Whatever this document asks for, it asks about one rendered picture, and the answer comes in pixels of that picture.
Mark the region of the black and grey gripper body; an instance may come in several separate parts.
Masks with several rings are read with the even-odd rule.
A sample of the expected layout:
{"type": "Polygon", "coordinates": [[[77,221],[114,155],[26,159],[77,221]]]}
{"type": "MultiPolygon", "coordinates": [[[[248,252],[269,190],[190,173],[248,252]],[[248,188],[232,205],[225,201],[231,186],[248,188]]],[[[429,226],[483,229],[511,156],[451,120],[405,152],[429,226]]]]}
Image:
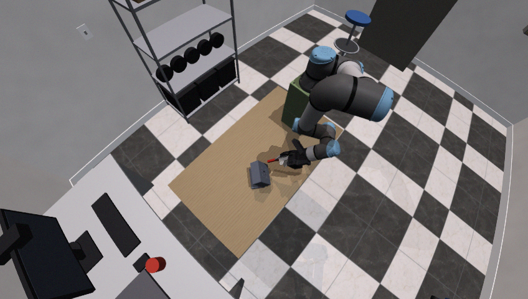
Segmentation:
{"type": "Polygon", "coordinates": [[[300,155],[297,150],[291,150],[292,153],[289,153],[288,155],[289,157],[287,161],[287,166],[293,169],[299,169],[299,168],[303,168],[303,165],[306,165],[306,164],[311,165],[311,162],[308,160],[306,156],[306,149],[307,148],[305,148],[303,151],[304,155],[303,154],[300,155]]]}

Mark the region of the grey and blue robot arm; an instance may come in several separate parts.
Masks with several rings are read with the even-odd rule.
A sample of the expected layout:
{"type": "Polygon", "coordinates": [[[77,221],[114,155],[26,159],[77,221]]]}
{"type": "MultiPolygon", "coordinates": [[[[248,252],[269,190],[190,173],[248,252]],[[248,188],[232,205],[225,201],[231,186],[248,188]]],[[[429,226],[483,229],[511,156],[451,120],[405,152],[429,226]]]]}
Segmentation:
{"type": "Polygon", "coordinates": [[[317,123],[326,112],[339,110],[374,122],[380,122],[388,114],[394,99],[392,89],[379,85],[363,73],[361,62],[337,55],[331,47],[313,49],[306,70],[299,78],[300,87],[309,93],[309,103],[301,118],[295,118],[292,127],[297,134],[320,140],[320,144],[307,147],[308,160],[332,158],[341,152],[335,140],[335,125],[317,123]]]}

